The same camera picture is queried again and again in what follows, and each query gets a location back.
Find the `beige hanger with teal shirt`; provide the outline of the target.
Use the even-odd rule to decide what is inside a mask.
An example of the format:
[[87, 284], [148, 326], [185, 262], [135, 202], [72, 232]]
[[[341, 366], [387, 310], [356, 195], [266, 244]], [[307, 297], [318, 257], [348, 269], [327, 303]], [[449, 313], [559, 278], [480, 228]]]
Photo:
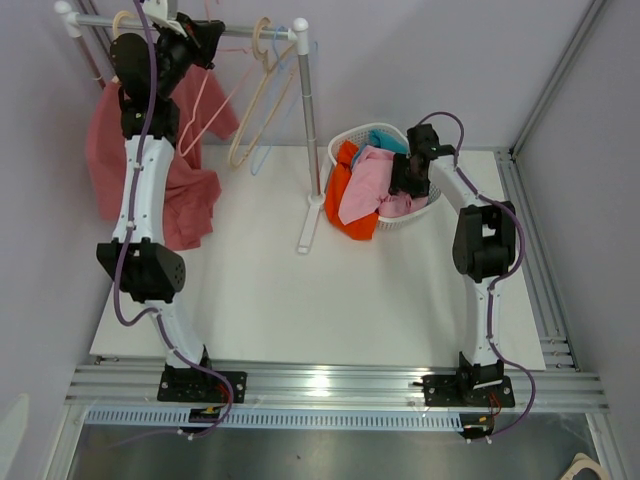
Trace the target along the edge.
[[[267, 95], [268, 95], [269, 87], [275, 76], [274, 64], [276, 62], [276, 56], [273, 52], [273, 49], [272, 47], [270, 50], [263, 49], [260, 46], [260, 35], [263, 33], [265, 29], [271, 26], [272, 26], [271, 20], [268, 17], [262, 17], [254, 24], [254, 27], [252, 30], [251, 52], [256, 61], [256, 64], [259, 65], [261, 68], [262, 76], [253, 94], [253, 97], [251, 98], [244, 112], [244, 115], [239, 123], [239, 127], [236, 130], [235, 136], [231, 142], [231, 146], [228, 152], [228, 157], [227, 157], [228, 164], [234, 170], [239, 169], [251, 156], [251, 152], [258, 141], [258, 135], [265, 119], [264, 117], [263, 122], [261, 126], [258, 128], [254, 137], [246, 145], [246, 148], [244, 149], [242, 154], [239, 155], [238, 151], [240, 148], [241, 140], [243, 139], [248, 126], [252, 122], [258, 107], [261, 104], [267, 107]], [[296, 46], [294, 44], [291, 44], [282, 53], [289, 54], [289, 56], [293, 58], [295, 49], [296, 49]], [[265, 116], [268, 114], [270, 110], [269, 107], [267, 108], [268, 110], [266, 111]]]

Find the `blue wire hanger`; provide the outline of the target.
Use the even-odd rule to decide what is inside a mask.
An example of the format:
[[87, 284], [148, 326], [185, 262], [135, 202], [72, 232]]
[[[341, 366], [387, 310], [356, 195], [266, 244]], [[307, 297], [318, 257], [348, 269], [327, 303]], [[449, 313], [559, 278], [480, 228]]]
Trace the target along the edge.
[[265, 116], [258, 135], [258, 141], [251, 152], [250, 172], [253, 176], [259, 174], [274, 145], [273, 139], [270, 140], [270, 143], [267, 143], [266, 132], [270, 122], [275, 118], [282, 101], [285, 99], [289, 87], [292, 85], [293, 79], [298, 75], [298, 64], [294, 64], [294, 60], [289, 56], [289, 54], [280, 54], [276, 46], [277, 33], [284, 30], [284, 26], [279, 26], [275, 30], [275, 35], [272, 39], [272, 49], [276, 56], [276, 62], [274, 64], [275, 76], [271, 82], [267, 95], [267, 107], [269, 107], [270, 110]]

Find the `pink t shirt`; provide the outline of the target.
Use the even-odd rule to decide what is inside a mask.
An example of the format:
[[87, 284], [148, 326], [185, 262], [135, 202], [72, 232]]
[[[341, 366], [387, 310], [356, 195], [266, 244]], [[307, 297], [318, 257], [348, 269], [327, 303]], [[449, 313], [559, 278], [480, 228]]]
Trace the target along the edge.
[[348, 225], [371, 213], [384, 218], [399, 218], [424, 208], [429, 198], [411, 198], [408, 194], [390, 195], [394, 153], [367, 146], [357, 164], [340, 201], [338, 218]]

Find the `white metal clothes rack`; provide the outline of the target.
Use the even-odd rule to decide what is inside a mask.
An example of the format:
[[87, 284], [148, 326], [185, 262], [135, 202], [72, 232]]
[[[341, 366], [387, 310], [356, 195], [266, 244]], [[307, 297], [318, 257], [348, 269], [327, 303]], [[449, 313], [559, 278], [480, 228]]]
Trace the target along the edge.
[[[81, 26], [107, 27], [111, 22], [107, 17], [81, 14], [75, 11], [67, 1], [56, 1], [54, 10], [62, 19], [71, 38], [80, 38], [82, 36]], [[320, 212], [324, 207], [326, 198], [324, 188], [327, 180], [327, 173], [322, 171], [316, 139], [310, 67], [311, 41], [309, 38], [309, 23], [304, 18], [296, 18], [292, 27], [286, 31], [269, 30], [265, 33], [259, 33], [258, 29], [255, 29], [254, 36], [256, 38], [269, 38], [271, 35], [274, 35], [278, 40], [289, 42], [291, 47], [295, 48], [298, 58], [311, 193], [308, 197], [308, 212], [298, 241], [297, 252], [299, 254], [308, 254], [312, 247]]]

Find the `white perforated plastic basket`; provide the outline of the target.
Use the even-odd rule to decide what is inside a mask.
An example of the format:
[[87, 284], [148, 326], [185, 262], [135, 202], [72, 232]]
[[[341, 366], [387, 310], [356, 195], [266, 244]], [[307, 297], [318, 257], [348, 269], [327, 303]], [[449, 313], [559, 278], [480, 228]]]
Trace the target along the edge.
[[405, 134], [386, 123], [370, 123], [350, 129], [334, 137], [328, 146], [332, 170], [327, 184], [325, 212], [329, 222], [334, 227], [358, 241], [372, 239], [375, 230], [398, 229], [416, 221], [423, 217], [429, 211], [430, 206], [440, 197], [440, 190], [435, 186], [430, 186], [429, 195], [427, 196], [429, 198], [428, 204], [410, 215], [399, 218], [384, 218], [377, 213], [371, 213], [348, 225], [344, 225], [339, 220], [338, 209], [340, 201], [354, 170], [351, 169], [351, 161], [359, 148], [365, 143], [368, 133], [373, 129], [380, 129], [390, 133], [399, 141], [405, 143], [409, 149]]

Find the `aluminium frame post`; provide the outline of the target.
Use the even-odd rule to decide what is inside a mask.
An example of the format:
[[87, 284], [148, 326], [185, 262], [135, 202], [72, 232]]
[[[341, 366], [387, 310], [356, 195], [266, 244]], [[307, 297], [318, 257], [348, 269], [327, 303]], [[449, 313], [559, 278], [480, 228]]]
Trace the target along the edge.
[[[101, 16], [97, 2], [94, 0], [75, 0], [74, 5], [82, 15]], [[112, 41], [111, 30], [106, 26], [83, 26], [82, 29], [91, 41], [95, 61], [102, 69], [104, 76], [113, 77], [115, 73], [109, 57], [109, 47]]]
[[608, 0], [592, 0], [588, 2], [586, 10], [573, 29], [568, 42], [562, 49], [541, 92], [509, 149], [512, 159], [517, 159], [524, 151], [525, 146], [551, 107], [609, 5], [610, 1]]

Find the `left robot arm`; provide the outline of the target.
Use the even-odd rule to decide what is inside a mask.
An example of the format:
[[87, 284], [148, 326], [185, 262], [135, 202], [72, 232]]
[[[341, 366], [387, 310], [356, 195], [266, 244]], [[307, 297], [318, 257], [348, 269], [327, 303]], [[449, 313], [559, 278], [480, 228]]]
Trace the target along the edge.
[[98, 244], [97, 258], [113, 281], [118, 322], [132, 327], [150, 319], [166, 350], [166, 368], [185, 371], [180, 389], [203, 401], [213, 394], [216, 379], [206, 346], [186, 316], [186, 266], [165, 244], [163, 209], [179, 129], [171, 95], [190, 67], [212, 68], [226, 26], [179, 15], [175, 27], [154, 28], [157, 38], [126, 33], [110, 47], [120, 80], [126, 170], [113, 238]]

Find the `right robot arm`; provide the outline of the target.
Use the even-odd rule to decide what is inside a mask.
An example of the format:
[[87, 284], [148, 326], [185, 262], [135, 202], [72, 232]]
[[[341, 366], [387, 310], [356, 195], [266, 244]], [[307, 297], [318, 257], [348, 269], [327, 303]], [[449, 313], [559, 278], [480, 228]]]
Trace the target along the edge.
[[458, 214], [452, 260], [464, 280], [466, 328], [458, 367], [417, 383], [428, 407], [512, 407], [510, 379], [499, 352], [501, 281], [516, 262], [515, 209], [482, 194], [430, 124], [407, 130], [409, 152], [394, 156], [392, 193], [424, 196], [435, 187]]

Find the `beige hanger with red shirt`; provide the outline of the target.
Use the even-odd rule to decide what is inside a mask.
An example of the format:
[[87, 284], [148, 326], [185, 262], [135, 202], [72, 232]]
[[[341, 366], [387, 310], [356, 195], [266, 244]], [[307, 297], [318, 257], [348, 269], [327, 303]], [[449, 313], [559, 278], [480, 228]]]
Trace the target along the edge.
[[135, 18], [136, 16], [130, 11], [120, 10], [119, 12], [117, 12], [113, 17], [111, 24], [113, 40], [116, 40], [120, 36], [122, 22], [124, 20], [133, 20]]

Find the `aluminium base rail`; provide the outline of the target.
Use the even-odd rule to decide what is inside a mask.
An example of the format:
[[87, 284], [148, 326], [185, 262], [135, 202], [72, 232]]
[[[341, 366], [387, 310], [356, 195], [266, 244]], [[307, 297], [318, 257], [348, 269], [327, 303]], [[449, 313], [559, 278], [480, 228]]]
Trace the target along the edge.
[[[446, 375], [446, 368], [336, 366], [222, 361], [218, 371], [248, 375], [245, 406], [282, 409], [399, 411], [421, 407], [417, 382], [425, 375]], [[106, 358], [75, 368], [65, 395], [67, 405], [154, 405], [164, 362], [157, 358]], [[509, 370], [517, 411], [531, 393], [536, 413], [601, 413], [610, 409], [595, 373], [571, 369], [536, 372], [532, 380]]]

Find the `beige hanger on floor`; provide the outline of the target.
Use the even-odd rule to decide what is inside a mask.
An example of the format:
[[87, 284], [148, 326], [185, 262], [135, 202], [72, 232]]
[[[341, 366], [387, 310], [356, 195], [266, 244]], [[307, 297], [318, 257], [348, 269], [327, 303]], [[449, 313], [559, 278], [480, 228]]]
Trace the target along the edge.
[[599, 480], [610, 480], [610, 474], [597, 461], [584, 453], [576, 453], [569, 467], [561, 474], [560, 480], [572, 480], [582, 471], [591, 471]]

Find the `dusty red t shirt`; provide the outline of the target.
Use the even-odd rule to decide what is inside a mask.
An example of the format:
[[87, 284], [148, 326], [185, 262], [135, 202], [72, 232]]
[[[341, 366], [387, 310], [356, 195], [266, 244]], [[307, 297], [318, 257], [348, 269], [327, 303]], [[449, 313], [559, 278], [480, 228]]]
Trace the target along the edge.
[[[173, 91], [172, 99], [180, 109], [178, 138], [191, 117], [204, 73], [212, 72], [191, 68]], [[120, 213], [126, 161], [118, 90], [115, 80], [107, 83], [90, 121], [86, 140], [87, 164], [99, 215], [112, 223]], [[238, 126], [237, 116], [229, 105], [209, 133], [226, 140]], [[186, 157], [175, 155], [167, 178], [163, 211], [166, 246], [174, 251], [199, 247], [201, 239], [213, 231], [214, 204], [220, 195], [217, 174], [202, 166], [201, 143]]]

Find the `right aluminium frame post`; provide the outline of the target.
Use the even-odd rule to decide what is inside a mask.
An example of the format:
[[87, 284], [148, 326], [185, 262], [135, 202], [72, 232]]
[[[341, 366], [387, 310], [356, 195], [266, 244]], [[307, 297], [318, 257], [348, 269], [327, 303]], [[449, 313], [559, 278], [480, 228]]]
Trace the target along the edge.
[[586, 10], [573, 29], [568, 42], [562, 49], [541, 92], [509, 149], [512, 159], [517, 159], [524, 151], [525, 146], [551, 107], [609, 5], [610, 1], [608, 0], [592, 0], [588, 2]]

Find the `teal t shirt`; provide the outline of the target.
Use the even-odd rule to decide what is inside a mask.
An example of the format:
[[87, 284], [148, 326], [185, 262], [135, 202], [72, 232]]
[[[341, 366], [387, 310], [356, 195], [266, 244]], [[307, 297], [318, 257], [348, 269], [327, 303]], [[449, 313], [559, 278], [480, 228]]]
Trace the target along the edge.
[[399, 141], [396, 137], [388, 132], [380, 129], [373, 129], [368, 133], [365, 143], [359, 148], [351, 161], [351, 169], [354, 169], [359, 156], [367, 146], [389, 150], [393, 153], [407, 154], [409, 149], [407, 145]]

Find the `left aluminium frame post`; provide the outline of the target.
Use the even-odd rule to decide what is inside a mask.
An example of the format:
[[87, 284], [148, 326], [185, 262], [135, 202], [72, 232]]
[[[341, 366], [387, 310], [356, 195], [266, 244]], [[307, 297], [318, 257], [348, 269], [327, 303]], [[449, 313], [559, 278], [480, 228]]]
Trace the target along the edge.
[[[97, 2], [94, 0], [75, 0], [74, 5], [82, 15], [101, 16]], [[113, 77], [115, 73], [109, 57], [109, 47], [112, 41], [111, 30], [106, 26], [83, 26], [82, 29], [91, 41], [95, 61], [102, 69], [104, 76]]]

